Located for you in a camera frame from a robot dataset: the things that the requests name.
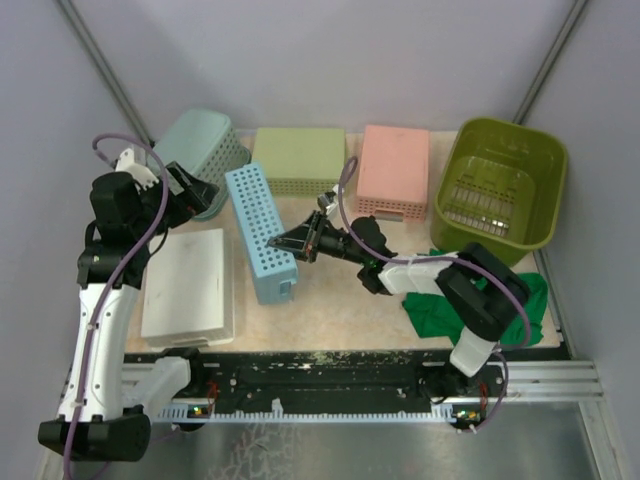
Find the left aluminium frame post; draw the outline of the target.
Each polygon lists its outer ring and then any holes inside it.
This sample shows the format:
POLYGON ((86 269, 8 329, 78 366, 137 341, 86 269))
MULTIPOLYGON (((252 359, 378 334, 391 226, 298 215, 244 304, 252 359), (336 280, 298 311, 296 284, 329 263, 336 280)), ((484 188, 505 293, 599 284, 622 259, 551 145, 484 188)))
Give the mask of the left aluminium frame post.
POLYGON ((140 140, 154 145, 155 139, 151 135, 146 122, 143 120, 142 115, 128 95, 123 82, 119 79, 111 63, 103 53, 74 2, 69 0, 54 0, 53 3, 79 42, 89 63, 94 68, 99 80, 106 88, 127 125, 140 140))

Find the aluminium frame post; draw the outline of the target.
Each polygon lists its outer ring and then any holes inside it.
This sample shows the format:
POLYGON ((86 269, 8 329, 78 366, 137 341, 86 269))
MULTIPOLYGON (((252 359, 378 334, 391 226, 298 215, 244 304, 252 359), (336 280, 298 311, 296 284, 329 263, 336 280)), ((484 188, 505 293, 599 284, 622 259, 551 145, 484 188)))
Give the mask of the aluminium frame post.
POLYGON ((544 59, 542 60, 536 74, 534 75, 516 113, 511 122, 523 125, 529 118, 545 84, 549 80, 554 67, 561 58, 572 35, 579 27, 582 17, 590 4, 589 0, 574 0, 564 18, 558 32, 556 33, 544 59))
POLYGON ((53 3, 79 42, 89 63, 94 68, 99 80, 106 88, 127 125, 140 140, 154 145, 155 139, 151 135, 146 122, 143 120, 142 115, 128 95, 123 82, 119 79, 111 63, 103 53, 74 2, 69 0, 54 0, 53 3))

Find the right aluminium frame post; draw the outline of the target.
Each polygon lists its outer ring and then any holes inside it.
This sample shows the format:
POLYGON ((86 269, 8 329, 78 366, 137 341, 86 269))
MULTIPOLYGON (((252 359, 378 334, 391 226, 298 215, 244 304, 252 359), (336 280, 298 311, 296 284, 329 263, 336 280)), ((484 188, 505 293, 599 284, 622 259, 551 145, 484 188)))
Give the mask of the right aluminium frame post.
POLYGON ((523 125, 529 118, 545 84, 549 80, 554 67, 561 58, 572 35, 579 27, 582 17, 590 4, 589 0, 574 0, 564 18, 558 32, 556 33, 544 59, 542 60, 536 74, 534 75, 516 113, 511 122, 523 125))

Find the green cloth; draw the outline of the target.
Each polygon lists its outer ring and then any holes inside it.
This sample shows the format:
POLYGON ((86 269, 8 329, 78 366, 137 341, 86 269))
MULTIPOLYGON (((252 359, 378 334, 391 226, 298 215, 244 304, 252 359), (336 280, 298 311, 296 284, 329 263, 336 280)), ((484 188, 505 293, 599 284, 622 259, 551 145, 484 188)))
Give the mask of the green cloth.
MULTIPOLYGON (((530 290, 524 310, 529 319, 529 346, 543 339, 542 321, 548 304, 546 280, 534 272, 520 273, 519 278, 530 290)), ((402 308, 420 338, 447 337, 453 345, 459 341, 464 323, 443 297, 435 294, 408 293, 402 308)))

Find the light green shallow basket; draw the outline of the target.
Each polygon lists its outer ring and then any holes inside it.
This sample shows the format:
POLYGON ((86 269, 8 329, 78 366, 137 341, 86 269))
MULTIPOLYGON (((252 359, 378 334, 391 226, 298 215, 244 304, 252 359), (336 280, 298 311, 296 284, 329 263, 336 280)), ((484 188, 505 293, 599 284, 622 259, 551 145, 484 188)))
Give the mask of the light green shallow basket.
POLYGON ((256 131, 253 162, 276 197, 315 197, 338 183, 347 157, 340 128, 262 127, 256 131))

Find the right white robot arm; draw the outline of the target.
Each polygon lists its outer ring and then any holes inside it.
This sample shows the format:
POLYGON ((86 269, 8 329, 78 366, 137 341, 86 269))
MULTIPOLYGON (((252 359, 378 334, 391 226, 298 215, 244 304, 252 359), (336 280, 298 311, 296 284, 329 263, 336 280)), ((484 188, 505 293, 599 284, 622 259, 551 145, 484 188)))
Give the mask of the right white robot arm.
POLYGON ((387 247, 373 216, 359 217, 347 229, 335 227, 330 213, 341 209, 336 193, 322 194, 318 206, 268 245, 307 263, 323 254, 358 264, 357 278, 372 294, 444 297, 463 324, 446 363, 447 384, 458 395, 473 393, 482 383, 481 368, 530 299, 526 283, 479 243, 449 255, 400 256, 387 247))

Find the white perforated basket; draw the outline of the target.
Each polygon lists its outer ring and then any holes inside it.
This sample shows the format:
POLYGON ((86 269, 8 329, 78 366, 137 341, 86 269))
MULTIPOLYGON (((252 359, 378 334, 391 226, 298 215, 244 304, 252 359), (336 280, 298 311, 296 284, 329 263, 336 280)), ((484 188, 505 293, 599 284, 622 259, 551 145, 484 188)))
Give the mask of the white perforated basket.
POLYGON ((141 338, 153 350, 235 337, 233 250, 222 229, 174 233, 146 270, 141 338))

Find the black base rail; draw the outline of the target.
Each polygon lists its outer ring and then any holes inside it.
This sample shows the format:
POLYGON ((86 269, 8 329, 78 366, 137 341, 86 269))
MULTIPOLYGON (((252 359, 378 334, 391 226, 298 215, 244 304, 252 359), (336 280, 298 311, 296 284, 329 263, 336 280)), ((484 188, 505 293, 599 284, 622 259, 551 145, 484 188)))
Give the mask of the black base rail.
POLYGON ((196 384, 180 401, 211 402, 220 414, 427 413, 434 401, 474 403, 498 396, 497 362, 467 378, 444 364, 446 352, 421 350, 203 353, 196 384))

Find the light blue perforated basket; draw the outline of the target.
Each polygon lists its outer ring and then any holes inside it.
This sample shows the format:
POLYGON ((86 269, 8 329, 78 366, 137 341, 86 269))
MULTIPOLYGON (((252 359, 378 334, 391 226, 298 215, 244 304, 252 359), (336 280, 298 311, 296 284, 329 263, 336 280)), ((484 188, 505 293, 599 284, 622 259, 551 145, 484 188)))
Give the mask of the light blue perforated basket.
POLYGON ((229 171, 225 180, 258 303, 291 301, 298 267, 291 253, 269 245, 284 227, 261 165, 251 162, 229 171))

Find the teal perforated plastic basket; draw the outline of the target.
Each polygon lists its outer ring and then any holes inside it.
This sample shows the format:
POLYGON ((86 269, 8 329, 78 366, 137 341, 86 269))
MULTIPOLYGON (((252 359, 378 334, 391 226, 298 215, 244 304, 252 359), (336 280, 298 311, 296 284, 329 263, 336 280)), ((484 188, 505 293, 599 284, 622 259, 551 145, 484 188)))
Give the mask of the teal perforated plastic basket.
POLYGON ((166 166, 177 162, 193 177, 218 187, 211 206, 197 215, 196 221, 209 220, 220 212, 228 198, 225 174, 251 161, 251 153, 241 144, 229 117, 202 108, 183 113, 153 150, 166 166))

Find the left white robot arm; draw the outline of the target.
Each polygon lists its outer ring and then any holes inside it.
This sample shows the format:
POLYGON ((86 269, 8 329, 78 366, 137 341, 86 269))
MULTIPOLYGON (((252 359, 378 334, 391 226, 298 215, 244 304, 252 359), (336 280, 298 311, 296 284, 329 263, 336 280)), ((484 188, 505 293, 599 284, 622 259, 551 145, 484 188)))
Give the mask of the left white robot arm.
POLYGON ((157 413, 180 392, 194 397, 206 389, 208 373, 195 348, 165 350, 130 391, 122 388, 122 367, 150 240, 206 211, 218 192, 176 162, 153 172, 130 149, 93 182, 95 218, 78 259, 76 349, 57 416, 39 426, 42 446, 67 461, 136 462, 157 413))

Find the pink perforated basket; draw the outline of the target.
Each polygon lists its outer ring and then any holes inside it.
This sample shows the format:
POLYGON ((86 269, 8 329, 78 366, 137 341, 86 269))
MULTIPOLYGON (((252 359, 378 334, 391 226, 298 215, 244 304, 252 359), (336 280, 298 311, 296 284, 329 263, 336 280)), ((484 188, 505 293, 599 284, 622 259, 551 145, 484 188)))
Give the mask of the pink perforated basket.
POLYGON ((360 215, 391 215, 422 222, 427 214, 430 132, 368 125, 355 192, 360 215))

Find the olive green large tub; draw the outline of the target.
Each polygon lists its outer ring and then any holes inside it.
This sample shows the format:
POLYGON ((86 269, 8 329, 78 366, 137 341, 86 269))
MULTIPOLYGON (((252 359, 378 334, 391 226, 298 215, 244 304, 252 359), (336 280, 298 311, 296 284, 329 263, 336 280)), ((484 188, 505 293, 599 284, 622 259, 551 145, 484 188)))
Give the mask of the olive green large tub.
POLYGON ((431 241, 442 251, 470 242, 514 266, 555 232, 569 154, 556 137, 500 119, 465 122, 434 197, 431 241))

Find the aluminium extrusion rail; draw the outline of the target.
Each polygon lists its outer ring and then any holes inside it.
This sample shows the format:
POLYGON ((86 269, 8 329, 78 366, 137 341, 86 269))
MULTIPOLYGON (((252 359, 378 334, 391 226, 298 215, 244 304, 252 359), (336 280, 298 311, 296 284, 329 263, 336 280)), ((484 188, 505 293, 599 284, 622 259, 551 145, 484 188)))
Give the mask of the aluminium extrusion rail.
POLYGON ((508 363, 506 400, 510 402, 581 402, 604 397, 595 365, 584 360, 508 363))

